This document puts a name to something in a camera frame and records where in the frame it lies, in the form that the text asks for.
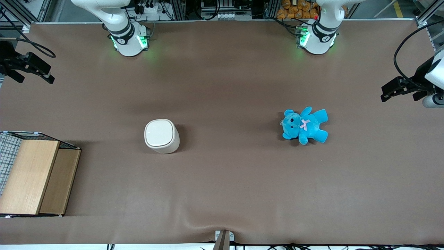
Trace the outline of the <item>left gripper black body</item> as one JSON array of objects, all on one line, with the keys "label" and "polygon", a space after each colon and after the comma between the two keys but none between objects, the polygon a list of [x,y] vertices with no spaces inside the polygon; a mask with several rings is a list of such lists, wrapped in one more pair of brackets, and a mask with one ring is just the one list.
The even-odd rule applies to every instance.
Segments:
[{"label": "left gripper black body", "polygon": [[412,77],[412,80],[417,84],[414,92],[426,91],[428,94],[435,94],[434,85],[430,81],[425,79],[425,74],[428,73],[429,69],[431,68],[433,60],[434,57],[430,57],[416,69],[415,74]]}]

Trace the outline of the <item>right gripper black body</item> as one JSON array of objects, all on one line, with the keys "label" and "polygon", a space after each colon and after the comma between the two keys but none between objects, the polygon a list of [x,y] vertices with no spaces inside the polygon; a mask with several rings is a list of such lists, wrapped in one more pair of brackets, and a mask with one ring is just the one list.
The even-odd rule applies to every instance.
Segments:
[{"label": "right gripper black body", "polygon": [[0,73],[9,75],[13,70],[24,70],[26,64],[24,56],[15,51],[13,44],[9,41],[0,42]]}]

